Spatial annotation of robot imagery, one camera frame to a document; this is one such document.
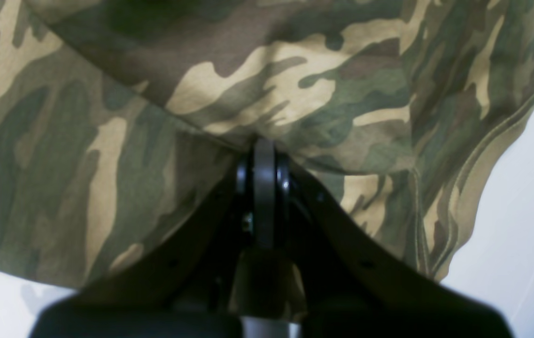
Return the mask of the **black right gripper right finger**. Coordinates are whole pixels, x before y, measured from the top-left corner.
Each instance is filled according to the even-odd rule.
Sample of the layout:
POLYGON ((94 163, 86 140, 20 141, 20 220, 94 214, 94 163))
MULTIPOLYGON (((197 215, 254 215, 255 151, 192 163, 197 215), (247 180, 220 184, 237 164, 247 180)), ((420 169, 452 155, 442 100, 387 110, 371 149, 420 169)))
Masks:
POLYGON ((298 267, 304 338, 511 338, 505 319, 393 257, 290 156, 275 151, 285 248, 298 267))

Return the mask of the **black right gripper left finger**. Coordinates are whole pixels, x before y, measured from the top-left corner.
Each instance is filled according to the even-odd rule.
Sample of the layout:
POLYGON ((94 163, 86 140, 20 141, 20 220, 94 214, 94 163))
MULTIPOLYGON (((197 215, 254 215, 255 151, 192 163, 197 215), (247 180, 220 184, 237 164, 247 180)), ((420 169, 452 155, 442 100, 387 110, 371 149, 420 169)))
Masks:
POLYGON ((229 312, 250 156, 236 160, 198 209, 129 267, 49 306, 32 338, 242 338, 229 312))

